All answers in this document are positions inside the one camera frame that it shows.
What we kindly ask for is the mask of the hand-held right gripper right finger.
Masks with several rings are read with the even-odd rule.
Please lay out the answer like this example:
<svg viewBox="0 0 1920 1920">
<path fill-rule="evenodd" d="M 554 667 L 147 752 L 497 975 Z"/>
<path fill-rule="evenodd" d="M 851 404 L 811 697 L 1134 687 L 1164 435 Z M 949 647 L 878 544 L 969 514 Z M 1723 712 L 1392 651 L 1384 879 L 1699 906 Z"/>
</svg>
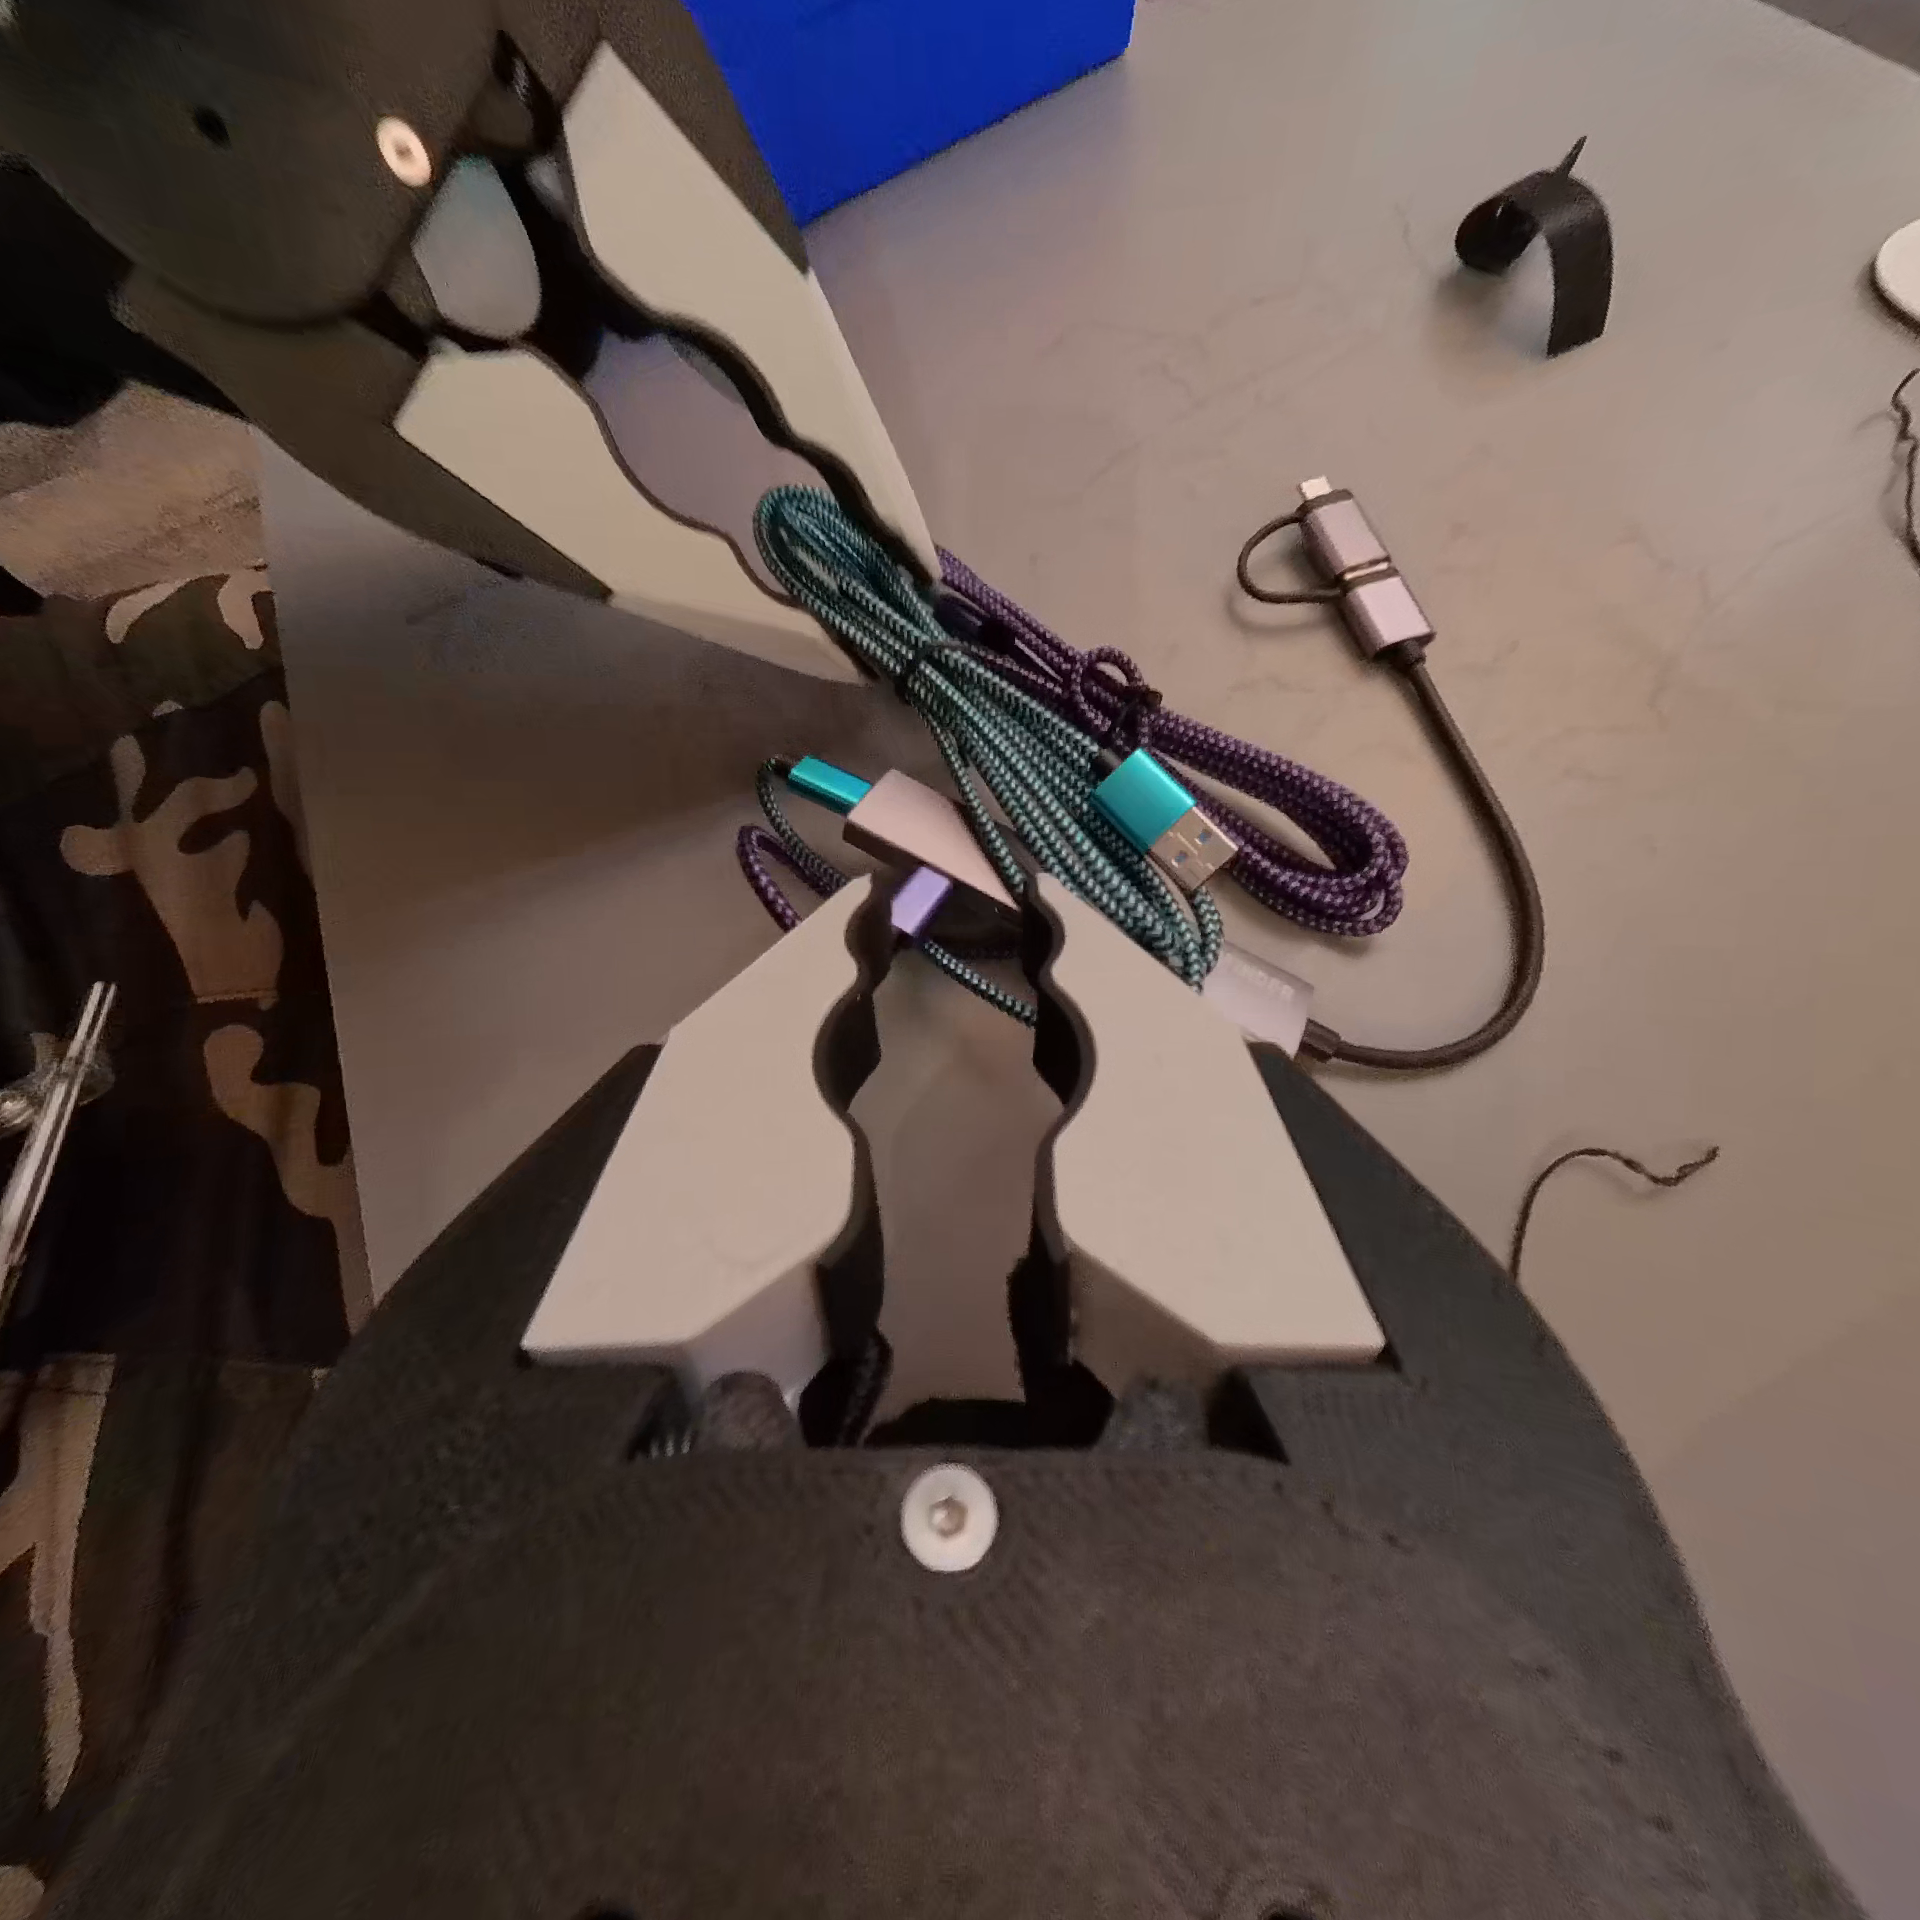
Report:
<svg viewBox="0 0 1920 1920">
<path fill-rule="evenodd" d="M 1035 1227 L 1071 1356 L 1114 1392 L 1381 1359 L 1386 1333 L 1241 1030 L 1054 876 L 1030 900 L 1035 1065 L 1061 1104 Z"/>
</svg>

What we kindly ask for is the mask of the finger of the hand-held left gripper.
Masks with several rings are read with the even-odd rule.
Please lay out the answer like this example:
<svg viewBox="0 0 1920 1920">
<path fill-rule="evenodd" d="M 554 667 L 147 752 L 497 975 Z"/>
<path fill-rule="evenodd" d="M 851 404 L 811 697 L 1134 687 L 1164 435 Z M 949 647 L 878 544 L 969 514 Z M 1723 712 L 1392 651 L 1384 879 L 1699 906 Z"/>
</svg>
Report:
<svg viewBox="0 0 1920 1920">
<path fill-rule="evenodd" d="M 613 344 L 583 386 L 525 347 L 446 347 L 396 431 L 583 568 L 613 609 L 801 676 L 862 679 L 750 555 L 752 484 L 799 477 L 803 458 L 667 347 Z"/>
<path fill-rule="evenodd" d="M 768 226 L 606 41 L 564 106 L 564 157 L 598 271 L 717 366 L 768 445 L 933 582 L 922 507 L 791 220 Z"/>
</svg>

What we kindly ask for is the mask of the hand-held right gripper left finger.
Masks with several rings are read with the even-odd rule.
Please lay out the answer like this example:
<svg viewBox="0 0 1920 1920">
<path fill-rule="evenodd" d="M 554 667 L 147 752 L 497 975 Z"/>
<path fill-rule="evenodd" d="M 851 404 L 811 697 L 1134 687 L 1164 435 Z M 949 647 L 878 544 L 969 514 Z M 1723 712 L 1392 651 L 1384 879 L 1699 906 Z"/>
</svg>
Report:
<svg viewBox="0 0 1920 1920">
<path fill-rule="evenodd" d="M 819 1045 L 862 983 L 851 879 L 659 1044 L 522 1333 L 538 1363 L 654 1363 L 698 1392 L 828 1365 L 819 1269 L 851 1223 L 856 1145 Z"/>
</svg>

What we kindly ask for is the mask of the grey usb hub with cable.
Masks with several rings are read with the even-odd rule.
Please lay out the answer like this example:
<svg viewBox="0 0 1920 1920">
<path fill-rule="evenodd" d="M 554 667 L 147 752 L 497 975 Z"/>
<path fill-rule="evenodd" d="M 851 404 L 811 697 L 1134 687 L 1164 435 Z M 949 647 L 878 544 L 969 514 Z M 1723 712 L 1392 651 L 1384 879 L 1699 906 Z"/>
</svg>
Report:
<svg viewBox="0 0 1920 1920">
<path fill-rule="evenodd" d="M 969 565 L 922 585 L 830 494 L 782 490 L 756 512 L 765 560 L 828 634 L 898 697 L 949 792 L 794 765 L 782 782 L 838 812 L 846 837 L 909 870 L 907 937 L 935 900 L 1013 908 L 1054 876 L 1249 1039 L 1374 1072 L 1458 1067 L 1506 1039 L 1546 969 L 1546 911 L 1523 841 L 1429 667 L 1433 628 L 1350 490 L 1301 484 L 1235 563 L 1254 606 L 1331 609 L 1397 679 L 1450 768 L 1501 874 L 1509 971 L 1496 1008 L 1437 1044 L 1362 1044 L 1310 1015 L 1310 991 L 1230 949 L 1216 888 L 1336 939 L 1389 929 L 1406 849 L 1381 806 L 1278 752 L 1167 709 L 1121 649 L 1075 647 Z"/>
</svg>

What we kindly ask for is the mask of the plain blue plastic bin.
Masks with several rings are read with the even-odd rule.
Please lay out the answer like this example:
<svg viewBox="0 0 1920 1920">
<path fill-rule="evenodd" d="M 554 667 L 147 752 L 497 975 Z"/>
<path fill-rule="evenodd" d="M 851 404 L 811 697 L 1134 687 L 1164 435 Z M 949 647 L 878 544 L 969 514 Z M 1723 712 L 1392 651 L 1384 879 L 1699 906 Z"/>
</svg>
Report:
<svg viewBox="0 0 1920 1920">
<path fill-rule="evenodd" d="M 807 226 L 1121 58 L 1131 1 L 689 1 Z"/>
</svg>

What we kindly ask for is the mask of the black thread scrap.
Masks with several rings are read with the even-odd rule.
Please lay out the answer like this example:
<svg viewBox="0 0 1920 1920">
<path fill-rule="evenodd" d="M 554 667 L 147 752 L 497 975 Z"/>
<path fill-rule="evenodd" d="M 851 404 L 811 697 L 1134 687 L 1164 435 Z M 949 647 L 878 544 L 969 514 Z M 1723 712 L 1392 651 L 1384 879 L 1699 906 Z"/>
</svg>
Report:
<svg viewBox="0 0 1920 1920">
<path fill-rule="evenodd" d="M 1917 571 L 1917 366 L 1903 371 L 1884 403 L 1855 422 L 1855 437 L 1880 434 L 1884 477 L 1880 507 L 1887 530 Z"/>
<path fill-rule="evenodd" d="M 1521 1191 L 1511 1234 L 1506 1239 L 1504 1269 L 1513 1283 L 1523 1283 L 1523 1250 L 1532 1224 L 1532 1213 L 1543 1199 L 1548 1183 L 1570 1167 L 1608 1167 L 1631 1183 L 1647 1191 L 1671 1191 L 1685 1187 L 1695 1177 L 1711 1167 L 1721 1159 L 1721 1145 L 1709 1142 L 1689 1159 L 1677 1161 L 1670 1167 L 1656 1167 L 1615 1145 L 1579 1142 L 1553 1157 L 1541 1166 Z"/>
</svg>

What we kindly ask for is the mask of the person's camouflage trousers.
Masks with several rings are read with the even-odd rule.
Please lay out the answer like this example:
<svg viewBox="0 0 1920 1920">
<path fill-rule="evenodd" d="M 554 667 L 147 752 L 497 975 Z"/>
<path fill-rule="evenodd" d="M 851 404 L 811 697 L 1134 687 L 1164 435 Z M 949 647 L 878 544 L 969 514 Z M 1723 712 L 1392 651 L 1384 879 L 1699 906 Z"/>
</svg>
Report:
<svg viewBox="0 0 1920 1920">
<path fill-rule="evenodd" d="M 4 1116 L 113 1004 L 4 1318 L 6 1621 L 167 1646 L 371 1309 L 239 427 L 4 427 Z"/>
</svg>

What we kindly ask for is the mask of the silver metal lever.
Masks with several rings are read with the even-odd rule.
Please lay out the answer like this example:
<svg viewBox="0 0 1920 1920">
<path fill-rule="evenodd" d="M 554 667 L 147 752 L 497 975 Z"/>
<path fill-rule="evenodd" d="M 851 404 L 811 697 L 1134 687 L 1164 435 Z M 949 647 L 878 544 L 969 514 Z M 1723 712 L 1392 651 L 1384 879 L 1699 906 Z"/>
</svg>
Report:
<svg viewBox="0 0 1920 1920">
<path fill-rule="evenodd" d="M 4 1134 L 18 1134 L 1 1196 L 1 1318 L 26 1263 L 36 1219 L 57 1171 L 66 1133 L 81 1105 L 110 1084 L 106 1032 L 116 987 L 95 979 L 70 1035 L 25 1082 L 4 1089 Z"/>
</svg>

